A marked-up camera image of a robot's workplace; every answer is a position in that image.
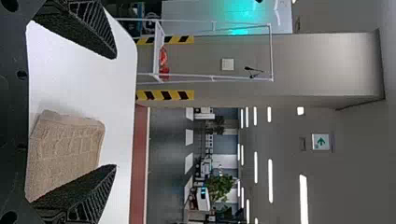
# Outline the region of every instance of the yellow and black hazard stripe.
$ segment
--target yellow and black hazard stripe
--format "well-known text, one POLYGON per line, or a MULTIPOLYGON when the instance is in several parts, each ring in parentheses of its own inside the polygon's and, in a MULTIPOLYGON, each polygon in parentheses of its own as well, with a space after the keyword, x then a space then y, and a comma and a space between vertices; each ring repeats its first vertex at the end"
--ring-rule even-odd
MULTIPOLYGON (((154 36, 152 37, 138 37, 134 38, 136 45, 152 45, 154 44, 154 36)), ((183 44, 193 44, 193 35, 169 35, 165 37, 165 44, 172 45, 183 45, 183 44)))
POLYGON ((136 101, 191 101, 194 91, 137 91, 136 101))

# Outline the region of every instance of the red floor stripe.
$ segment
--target red floor stripe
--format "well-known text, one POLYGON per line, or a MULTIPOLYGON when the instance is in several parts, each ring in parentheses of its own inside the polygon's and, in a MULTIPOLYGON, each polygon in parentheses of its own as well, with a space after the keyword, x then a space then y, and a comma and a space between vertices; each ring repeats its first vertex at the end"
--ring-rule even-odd
POLYGON ((142 105, 135 105, 130 224, 144 222, 147 125, 148 109, 142 105))

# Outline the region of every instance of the gray floor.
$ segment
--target gray floor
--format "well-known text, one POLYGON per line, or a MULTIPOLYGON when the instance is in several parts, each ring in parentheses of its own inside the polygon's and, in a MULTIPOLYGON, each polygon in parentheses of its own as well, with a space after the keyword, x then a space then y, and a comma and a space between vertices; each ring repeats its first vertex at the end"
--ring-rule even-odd
POLYGON ((184 186, 193 170, 184 174, 185 158, 201 153, 201 135, 194 129, 194 144, 185 146, 185 130, 194 129, 185 109, 151 108, 148 164, 148 224, 183 219, 184 186))

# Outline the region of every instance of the white table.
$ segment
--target white table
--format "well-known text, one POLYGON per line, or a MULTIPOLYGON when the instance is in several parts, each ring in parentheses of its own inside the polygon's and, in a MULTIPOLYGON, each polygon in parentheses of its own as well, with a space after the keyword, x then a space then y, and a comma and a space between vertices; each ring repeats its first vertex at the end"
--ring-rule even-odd
POLYGON ((109 18, 118 48, 110 61, 35 22, 27 27, 30 119, 44 109, 90 117, 106 125, 100 165, 117 164, 101 223, 129 223, 137 51, 132 38, 109 18))

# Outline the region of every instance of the ceiling light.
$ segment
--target ceiling light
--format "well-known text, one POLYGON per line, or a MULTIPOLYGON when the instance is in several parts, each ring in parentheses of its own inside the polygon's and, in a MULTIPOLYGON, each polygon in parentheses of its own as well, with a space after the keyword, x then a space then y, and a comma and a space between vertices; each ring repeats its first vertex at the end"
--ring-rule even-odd
POLYGON ((241 146, 241 165, 245 165, 244 145, 241 146))
POLYGON ((271 106, 267 107, 267 121, 268 121, 268 123, 272 122, 272 108, 271 108, 271 106))
POLYGON ((247 115, 246 120, 247 120, 247 128, 248 128, 248 107, 245 108, 245 114, 247 115))
POLYGON ((241 109, 241 129, 244 129, 244 109, 241 109))
POLYGON ((257 151, 254 152, 254 183, 259 183, 259 174, 258 174, 258 158, 257 158, 257 151))
POLYGON ((300 175, 300 218, 301 224, 308 224, 308 186, 306 176, 300 175))
POLYGON ((253 124, 254 126, 257 126, 257 107, 253 107, 253 124))
POLYGON ((274 202, 273 162, 268 160, 268 200, 274 202))
POLYGON ((238 198, 241 197, 241 180, 238 180, 238 198))
POLYGON ((241 188, 241 207, 245 208, 245 189, 241 188))
POLYGON ((238 143, 238 160, 241 160, 241 145, 238 143))
POLYGON ((247 224, 250 223, 250 200, 247 199, 247 224))
POLYGON ((304 109, 304 107, 303 107, 303 106, 297 107, 297 115, 298 115, 298 116, 301 116, 301 115, 304 115, 304 114, 305 114, 305 109, 304 109))

